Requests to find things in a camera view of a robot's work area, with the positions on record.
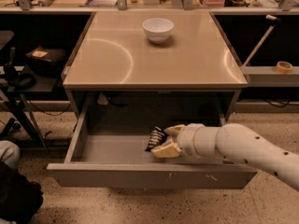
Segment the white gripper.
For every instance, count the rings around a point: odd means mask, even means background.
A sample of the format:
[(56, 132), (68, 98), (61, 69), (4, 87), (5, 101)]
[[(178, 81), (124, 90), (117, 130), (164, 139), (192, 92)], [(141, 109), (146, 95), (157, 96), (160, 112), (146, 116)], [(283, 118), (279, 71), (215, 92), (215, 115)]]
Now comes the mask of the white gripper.
[(176, 137), (177, 143), (167, 142), (161, 146), (155, 147), (151, 153), (159, 159), (176, 158), (179, 155), (184, 157), (198, 157), (194, 147), (194, 137), (196, 133), (203, 128), (203, 124), (179, 124), (164, 129), (164, 132), (170, 137)]

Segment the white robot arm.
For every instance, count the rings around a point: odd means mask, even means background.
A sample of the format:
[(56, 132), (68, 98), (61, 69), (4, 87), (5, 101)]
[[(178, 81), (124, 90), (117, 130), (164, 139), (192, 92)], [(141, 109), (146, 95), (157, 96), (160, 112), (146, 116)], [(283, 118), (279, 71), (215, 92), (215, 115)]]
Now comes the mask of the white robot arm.
[(159, 159), (213, 157), (262, 170), (299, 190), (299, 155), (275, 146), (237, 123), (208, 127), (201, 123), (154, 127), (147, 146)]

